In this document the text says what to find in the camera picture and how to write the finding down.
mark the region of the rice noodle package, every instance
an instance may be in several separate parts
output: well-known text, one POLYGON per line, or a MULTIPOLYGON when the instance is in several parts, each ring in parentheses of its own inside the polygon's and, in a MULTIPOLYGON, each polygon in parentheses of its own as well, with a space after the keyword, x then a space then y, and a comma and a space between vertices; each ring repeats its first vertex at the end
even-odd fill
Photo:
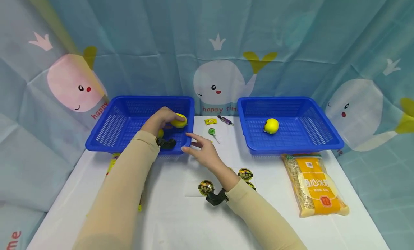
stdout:
POLYGON ((282 159, 298 200, 300 217, 349 214, 349 207, 326 173, 320 154, 284 154, 282 159))

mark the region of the basket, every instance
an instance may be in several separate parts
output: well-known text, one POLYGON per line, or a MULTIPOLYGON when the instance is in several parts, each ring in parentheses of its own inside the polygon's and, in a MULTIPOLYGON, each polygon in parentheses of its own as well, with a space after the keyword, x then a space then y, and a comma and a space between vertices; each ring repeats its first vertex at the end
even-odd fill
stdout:
POLYGON ((318 104, 309 97, 245 97, 237 102, 247 147, 253 155, 312 153, 341 149, 344 141, 318 104), (263 131, 275 118, 279 130, 263 131))
POLYGON ((161 155, 180 155, 182 146, 190 146, 194 126, 194 100, 191 97, 119 96, 111 100, 85 143, 90 151, 122 152, 147 119, 167 106, 187 117, 184 128, 164 129, 164 139, 175 139, 173 149, 161 149, 161 155))

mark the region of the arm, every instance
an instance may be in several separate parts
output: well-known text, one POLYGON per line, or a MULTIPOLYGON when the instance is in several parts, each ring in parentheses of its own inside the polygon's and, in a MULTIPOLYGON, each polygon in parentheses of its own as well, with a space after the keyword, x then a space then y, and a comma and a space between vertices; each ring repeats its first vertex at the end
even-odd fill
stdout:
POLYGON ((229 207, 245 221, 264 249, 306 250, 289 223, 272 205, 221 161, 209 140, 194 134, 188 134, 188 136, 197 140, 192 144, 200 147, 201 150, 184 147, 183 151, 196 157, 217 177, 227 192, 229 207))
POLYGON ((182 120, 171 110, 162 108, 136 133, 99 190, 74 250, 131 249, 139 199, 151 165, 160 152, 155 136, 160 127, 173 119, 182 120))

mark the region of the fabric backdrop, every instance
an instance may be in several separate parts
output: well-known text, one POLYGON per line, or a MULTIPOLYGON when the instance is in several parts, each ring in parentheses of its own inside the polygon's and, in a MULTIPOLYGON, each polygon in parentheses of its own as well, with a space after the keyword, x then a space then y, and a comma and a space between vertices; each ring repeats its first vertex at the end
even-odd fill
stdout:
POLYGON ((117 95, 192 96, 205 116, 237 115, 239 97, 308 96, 389 247, 411 249, 413 5, 0 0, 0 245, 21 231, 26 247, 117 95))

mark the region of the beige sleeve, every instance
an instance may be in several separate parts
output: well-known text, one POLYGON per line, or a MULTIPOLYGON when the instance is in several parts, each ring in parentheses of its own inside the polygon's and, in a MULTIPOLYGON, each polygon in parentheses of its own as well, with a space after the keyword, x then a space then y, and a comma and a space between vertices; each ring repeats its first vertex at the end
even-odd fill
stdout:
POLYGON ((159 152, 152 134, 134 136, 106 177, 73 249, 131 249, 139 199, 159 152))
POLYGON ((287 221, 260 194, 240 180, 227 194, 229 207, 247 224, 265 250, 306 250, 287 221))

